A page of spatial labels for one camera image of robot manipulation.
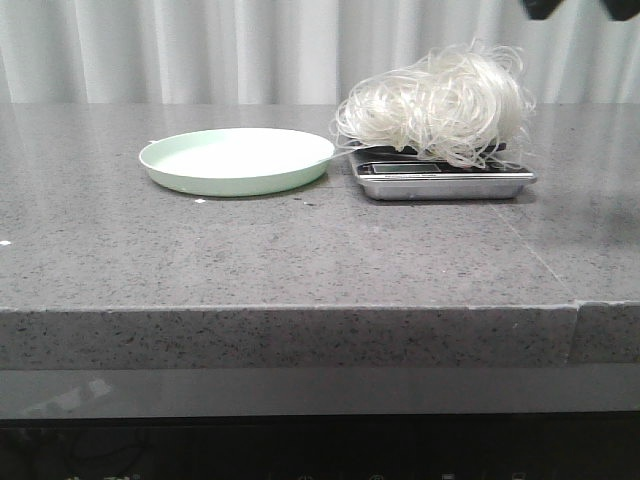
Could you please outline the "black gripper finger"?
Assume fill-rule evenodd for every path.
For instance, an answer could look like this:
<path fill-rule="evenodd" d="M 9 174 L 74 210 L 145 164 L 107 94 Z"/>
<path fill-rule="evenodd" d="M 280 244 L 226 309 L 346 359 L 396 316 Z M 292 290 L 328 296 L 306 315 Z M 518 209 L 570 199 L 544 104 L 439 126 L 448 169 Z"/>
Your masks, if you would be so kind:
<path fill-rule="evenodd" d="M 602 0 L 612 21 L 628 21 L 640 12 L 640 0 Z"/>
<path fill-rule="evenodd" d="M 560 0 L 521 0 L 527 17 L 530 20 L 546 20 L 560 5 Z"/>

